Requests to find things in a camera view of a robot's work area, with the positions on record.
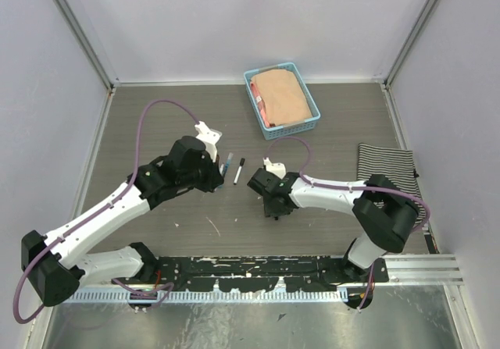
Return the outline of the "short white pen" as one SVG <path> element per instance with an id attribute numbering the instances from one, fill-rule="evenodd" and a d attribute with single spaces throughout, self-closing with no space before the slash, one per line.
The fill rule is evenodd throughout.
<path id="1" fill-rule="evenodd" d="M 240 178 L 241 171 L 243 169 L 244 164 L 245 164 L 245 158 L 241 158 L 240 162 L 239 162 L 239 165 L 238 165 L 238 168 L 237 168 L 237 172 L 236 172 L 234 180 L 233 180 L 233 185 L 237 185 L 238 184 L 238 180 Z"/>

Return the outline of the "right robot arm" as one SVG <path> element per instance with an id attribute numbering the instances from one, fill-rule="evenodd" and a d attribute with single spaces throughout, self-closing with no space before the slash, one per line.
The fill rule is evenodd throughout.
<path id="1" fill-rule="evenodd" d="M 266 217 L 278 219 L 299 208 L 320 208 L 356 218 L 362 234 L 349 245 L 341 263 L 341 271 L 356 283 L 371 273 L 378 258 L 402 252 L 420 214 L 417 197 L 380 174 L 340 182 L 293 172 L 279 177 L 260 168 L 248 187 L 262 197 Z"/>

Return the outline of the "teal pen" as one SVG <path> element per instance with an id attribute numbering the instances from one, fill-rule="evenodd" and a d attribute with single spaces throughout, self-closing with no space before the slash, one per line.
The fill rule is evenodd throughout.
<path id="1" fill-rule="evenodd" d="M 226 175 L 227 175 L 227 171 L 228 171 L 228 169 L 229 169 L 229 167 L 230 167 L 230 163 L 231 163 L 231 161 L 232 161 L 233 156 L 234 156 L 234 153 L 233 153 L 233 152 L 230 152 L 230 153 L 228 154 L 228 156 L 227 156 L 227 160 L 226 160 L 226 162 L 225 162 L 225 163 L 224 163 L 224 165 L 223 165 L 223 169 L 222 169 L 222 173 L 221 173 L 221 176 L 223 177 L 223 181 L 225 181 L 225 177 L 226 177 Z"/>

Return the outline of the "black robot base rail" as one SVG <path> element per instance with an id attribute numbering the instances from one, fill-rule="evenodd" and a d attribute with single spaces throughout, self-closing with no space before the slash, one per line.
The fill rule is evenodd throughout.
<path id="1" fill-rule="evenodd" d="M 298 291 L 336 291 L 348 283 L 389 280 L 385 260 L 375 261 L 373 271 L 359 271 L 343 258 L 315 256 L 260 257 L 161 257 L 145 280 L 121 278 L 120 282 L 136 287 L 140 284 L 173 283 L 174 291 L 210 292 L 219 289 L 249 293 L 270 292 L 284 284 L 288 293 Z"/>

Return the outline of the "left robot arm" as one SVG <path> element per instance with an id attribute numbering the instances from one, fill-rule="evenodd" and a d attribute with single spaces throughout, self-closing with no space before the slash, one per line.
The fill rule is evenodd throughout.
<path id="1" fill-rule="evenodd" d="M 25 235 L 21 241 L 22 270 L 42 304 L 61 304 L 89 283 L 117 278 L 152 282 L 158 260 L 142 242 L 117 251 L 92 254 L 90 250 L 164 201 L 193 189 L 213 192 L 222 185 L 216 150 L 220 137 L 215 131 L 183 136 L 168 155 L 139 166 L 105 200 L 70 223 L 45 235 L 35 230 Z"/>

